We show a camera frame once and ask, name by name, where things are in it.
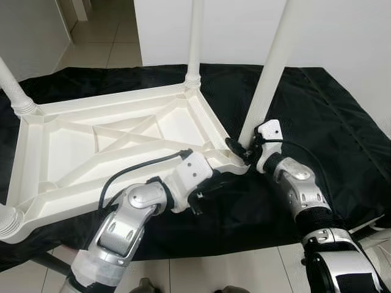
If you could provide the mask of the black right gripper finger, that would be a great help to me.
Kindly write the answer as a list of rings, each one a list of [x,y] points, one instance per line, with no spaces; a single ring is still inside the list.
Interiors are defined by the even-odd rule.
[[[231,137],[226,137],[224,142],[227,145],[227,148],[229,148],[235,156],[242,159],[243,162],[250,162],[247,150],[237,140],[232,139]]]

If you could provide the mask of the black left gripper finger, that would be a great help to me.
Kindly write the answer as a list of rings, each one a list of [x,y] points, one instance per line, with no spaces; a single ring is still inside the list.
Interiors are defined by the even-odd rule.
[[[217,174],[205,181],[205,192],[215,192],[215,190],[234,184],[240,178],[242,176],[238,174]]]

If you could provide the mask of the white plastic children table top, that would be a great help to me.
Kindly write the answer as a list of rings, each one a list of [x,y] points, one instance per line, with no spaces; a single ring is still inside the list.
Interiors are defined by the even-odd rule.
[[[23,212],[8,244],[35,229],[96,210],[106,180],[123,168],[183,149],[218,172],[246,173],[206,98],[183,84],[56,101],[23,115],[5,206]]]

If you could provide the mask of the black fabric table cover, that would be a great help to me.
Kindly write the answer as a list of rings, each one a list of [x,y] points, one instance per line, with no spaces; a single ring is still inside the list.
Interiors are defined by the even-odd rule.
[[[237,136],[262,67],[201,64],[207,103]],[[184,81],[184,65],[134,68],[67,67],[21,82],[36,103],[151,89]],[[269,115],[286,140],[318,158],[330,201],[350,229],[379,217],[389,221],[391,141],[359,103],[325,69],[285,68]],[[301,240],[265,179],[242,176],[212,192],[203,214],[164,213],[145,231],[135,261],[222,256],[293,245]]]

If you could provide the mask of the grey robot left leg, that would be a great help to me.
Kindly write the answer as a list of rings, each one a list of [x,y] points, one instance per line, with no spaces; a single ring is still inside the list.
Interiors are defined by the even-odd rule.
[[[139,285],[130,290],[129,293],[160,293],[160,290],[153,285],[151,279],[143,277],[140,279]]]

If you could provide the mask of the black metal table leg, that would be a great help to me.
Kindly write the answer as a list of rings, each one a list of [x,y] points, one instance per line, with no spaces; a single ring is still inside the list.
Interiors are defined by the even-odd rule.
[[[369,221],[360,226],[350,229],[348,233],[356,242],[364,238],[374,236],[377,233],[385,231],[386,227],[379,226],[379,220]]]
[[[56,271],[64,276],[67,276],[70,273],[70,265],[68,263],[48,252],[43,252],[38,256],[33,256],[31,261],[45,266],[48,270]]]

